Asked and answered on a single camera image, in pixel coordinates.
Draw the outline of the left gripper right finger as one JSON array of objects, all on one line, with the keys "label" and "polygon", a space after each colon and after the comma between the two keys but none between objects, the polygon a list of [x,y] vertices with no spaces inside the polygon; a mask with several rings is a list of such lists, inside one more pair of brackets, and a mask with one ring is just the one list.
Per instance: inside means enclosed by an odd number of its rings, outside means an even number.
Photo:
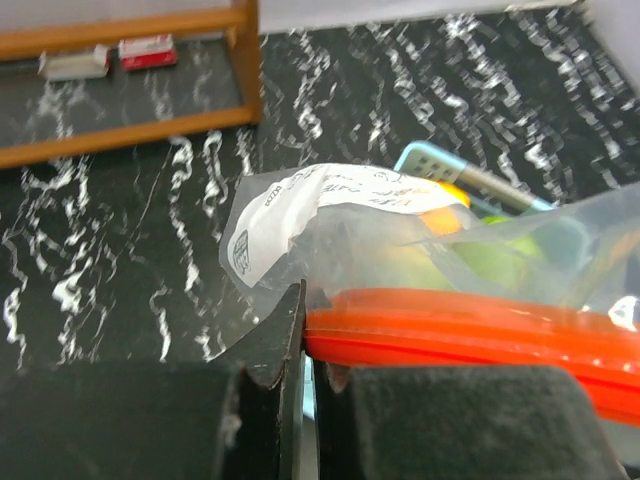
[{"label": "left gripper right finger", "polygon": [[380,343],[312,313],[323,479],[621,479],[584,389],[549,366],[367,362]]}]

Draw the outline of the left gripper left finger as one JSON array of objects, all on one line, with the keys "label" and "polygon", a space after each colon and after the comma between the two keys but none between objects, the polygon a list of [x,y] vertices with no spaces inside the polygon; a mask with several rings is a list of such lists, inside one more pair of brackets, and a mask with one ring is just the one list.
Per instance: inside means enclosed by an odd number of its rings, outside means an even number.
[{"label": "left gripper left finger", "polygon": [[292,479],[306,286],[210,362],[75,363],[1,384],[5,479]]}]

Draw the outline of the clear zip top bag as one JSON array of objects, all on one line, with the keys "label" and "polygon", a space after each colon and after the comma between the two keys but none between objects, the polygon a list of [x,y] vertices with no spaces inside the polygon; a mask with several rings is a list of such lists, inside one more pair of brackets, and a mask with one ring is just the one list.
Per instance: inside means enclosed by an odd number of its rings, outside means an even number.
[{"label": "clear zip top bag", "polygon": [[543,364],[639,422],[639,188],[478,213],[459,188],[339,163],[244,178],[219,260],[255,314],[307,284],[306,342],[348,366]]}]

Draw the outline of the green cabbage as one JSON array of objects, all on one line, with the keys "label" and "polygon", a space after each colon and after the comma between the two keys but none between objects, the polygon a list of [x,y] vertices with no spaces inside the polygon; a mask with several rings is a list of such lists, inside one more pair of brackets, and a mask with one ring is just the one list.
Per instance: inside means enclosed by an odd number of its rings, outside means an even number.
[{"label": "green cabbage", "polygon": [[573,225],[551,225],[498,242],[453,242],[435,264],[422,241],[386,250],[388,276],[397,286],[507,297],[535,295],[553,269],[575,270],[583,259],[584,235]]}]

